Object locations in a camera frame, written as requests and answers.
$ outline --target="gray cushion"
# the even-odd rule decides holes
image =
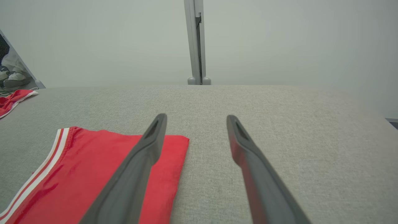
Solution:
[[[0,210],[56,130],[142,134],[159,113],[190,139],[172,223],[249,223],[226,116],[236,115],[314,223],[398,222],[398,131],[344,94],[288,86],[49,88],[0,119]]]

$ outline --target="sneaker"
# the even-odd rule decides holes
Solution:
[[[10,71],[6,66],[0,66],[0,80],[4,80],[8,78],[8,75],[10,74]]]
[[[4,80],[3,83],[6,88],[14,88],[28,84],[29,80],[19,72],[11,72],[8,79]]]

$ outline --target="gray upholstered table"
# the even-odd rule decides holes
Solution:
[[[142,134],[159,113],[190,139],[172,223],[249,223],[226,116],[236,115],[314,223],[398,223],[398,131],[346,95],[288,86],[50,88],[0,119],[0,210],[57,129]]]

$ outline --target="red garment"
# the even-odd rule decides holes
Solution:
[[[39,93],[33,90],[20,89],[7,97],[0,97],[0,118],[9,114],[21,101],[37,94]]]
[[[0,214],[0,224],[78,223],[140,138],[59,129],[47,159]],[[184,136],[165,137],[149,176],[140,223],[169,223],[188,143]]]

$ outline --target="white stripe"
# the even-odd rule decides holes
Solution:
[[[55,141],[53,143],[53,147],[47,156],[46,160],[41,164],[41,166],[33,173],[33,175],[29,178],[29,180],[22,186],[22,188],[18,191],[17,195],[14,197],[14,199],[11,201],[10,205],[8,208],[3,211],[0,216],[4,215],[7,213],[7,211],[10,209],[12,203],[16,200],[18,195],[22,192],[22,190],[28,185],[28,183],[34,179],[34,177],[40,172],[40,170],[47,164],[47,162],[50,160],[51,155],[55,151],[55,147],[57,146],[59,135],[60,135],[61,129],[58,129],[57,131],[57,136],[55,138]],[[19,205],[24,201],[24,199],[30,194],[30,192],[47,176],[47,174],[50,172],[50,170],[54,167],[54,165],[57,163],[59,157],[61,156],[62,152],[64,151],[65,143],[66,143],[66,138],[68,137],[68,132],[69,128],[64,128],[64,132],[61,136],[61,141],[59,143],[59,147],[57,152],[55,153],[53,159],[50,161],[49,165],[47,168],[37,177],[37,179],[23,192],[23,194],[20,196],[20,198],[17,200],[15,205],[11,208],[9,214],[4,217],[2,220],[0,220],[0,224],[5,224],[5,222],[11,217],[11,215],[17,210]]]
[[[15,103],[12,105],[11,110],[9,110],[7,113],[1,115],[0,118],[5,117],[7,114],[9,114],[20,102],[24,101],[26,98],[28,98],[28,97],[30,97],[30,96],[32,96],[32,95],[37,95],[37,94],[39,94],[39,93],[36,92],[36,91],[33,91],[33,92],[28,93],[28,95],[24,96],[22,99],[20,99],[20,100],[18,100],[17,102],[15,102]]]

